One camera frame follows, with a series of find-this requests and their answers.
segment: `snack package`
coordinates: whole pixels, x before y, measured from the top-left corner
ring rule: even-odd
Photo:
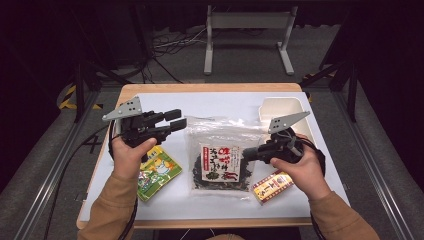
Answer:
[[[157,191],[181,173],[181,166],[161,146],[147,152],[148,161],[140,166],[137,196],[147,201]]]
[[[268,177],[255,183],[252,186],[252,192],[259,203],[263,205],[293,184],[293,180],[287,173],[277,170]]]
[[[266,134],[258,125],[225,117],[187,116],[186,128],[191,194],[251,196],[255,161],[246,149],[257,147]]]

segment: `green snack box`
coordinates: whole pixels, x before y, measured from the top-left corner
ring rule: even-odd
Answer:
[[[144,202],[182,171],[161,146],[153,147],[147,156],[149,160],[140,166],[137,189],[137,196]]]

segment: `person's left hand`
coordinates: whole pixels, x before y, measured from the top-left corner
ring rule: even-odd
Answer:
[[[155,138],[150,138],[137,147],[132,148],[125,144],[121,137],[113,139],[115,174],[126,179],[138,178],[141,158],[156,145],[156,142]]]

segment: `tan jacket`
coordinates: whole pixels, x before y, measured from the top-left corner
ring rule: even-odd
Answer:
[[[121,235],[134,209],[137,179],[122,179],[114,173],[91,207],[90,221],[78,232],[78,239],[112,239]],[[311,212],[322,234],[331,239],[379,239],[374,229],[335,192],[309,202]],[[132,231],[126,239],[131,239]],[[228,239],[220,235],[214,240]],[[234,236],[231,239],[242,239]]]

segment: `white table surface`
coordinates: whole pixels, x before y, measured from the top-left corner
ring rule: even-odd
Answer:
[[[292,114],[310,111],[311,114],[293,126],[298,133],[307,135],[326,156],[326,180],[332,190],[348,204],[346,193],[328,152],[308,99],[303,92],[202,92],[202,93],[143,93],[140,96],[143,111],[166,112],[181,109],[183,115],[197,117],[226,116],[248,121],[259,121],[259,107],[265,98],[296,99],[295,106],[281,106],[279,112]],[[304,218],[310,216],[308,200],[293,186],[263,206],[251,195],[247,200],[238,197],[192,196],[189,188],[189,164],[184,130],[173,132],[162,144],[165,151],[183,168],[183,172],[168,183],[148,202],[139,201],[136,220],[205,220],[249,218]],[[93,201],[100,194],[113,169],[107,144],[93,173],[88,196],[78,221],[88,221]],[[268,176],[275,169],[261,161],[255,163],[253,181]]]

